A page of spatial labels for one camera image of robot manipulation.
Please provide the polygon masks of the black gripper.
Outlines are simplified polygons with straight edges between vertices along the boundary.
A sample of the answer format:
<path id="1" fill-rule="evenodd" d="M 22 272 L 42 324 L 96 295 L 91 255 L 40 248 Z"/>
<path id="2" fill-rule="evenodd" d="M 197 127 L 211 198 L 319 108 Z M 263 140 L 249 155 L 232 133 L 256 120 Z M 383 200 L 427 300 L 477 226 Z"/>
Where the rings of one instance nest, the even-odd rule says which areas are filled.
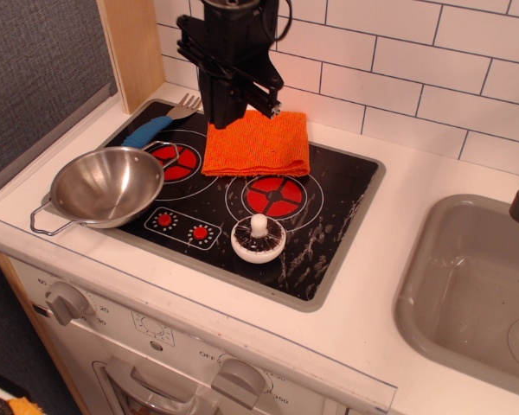
<path id="1" fill-rule="evenodd" d="M 278 1 L 204 1 L 203 19 L 176 20 L 178 52 L 198 69 L 204 113 L 216 129 L 244 117 L 251 106 L 268 118 L 280 114 L 284 81 L 271 47 L 287 35 L 292 17 L 278 29 Z"/>

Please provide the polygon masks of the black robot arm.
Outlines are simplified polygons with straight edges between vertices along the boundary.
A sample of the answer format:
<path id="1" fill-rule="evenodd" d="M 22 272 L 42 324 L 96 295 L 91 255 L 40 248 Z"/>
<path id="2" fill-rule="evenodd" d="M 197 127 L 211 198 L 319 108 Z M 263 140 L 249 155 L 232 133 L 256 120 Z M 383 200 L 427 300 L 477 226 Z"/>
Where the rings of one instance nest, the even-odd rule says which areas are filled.
<path id="1" fill-rule="evenodd" d="M 204 1 L 203 19 L 182 15 L 178 53 L 196 65 L 204 113 L 224 129 L 244 117 L 249 106 L 269 119 L 280 114 L 284 81 L 269 51 L 288 34 L 293 21 L 288 2 L 286 25 L 279 27 L 278 1 Z"/>

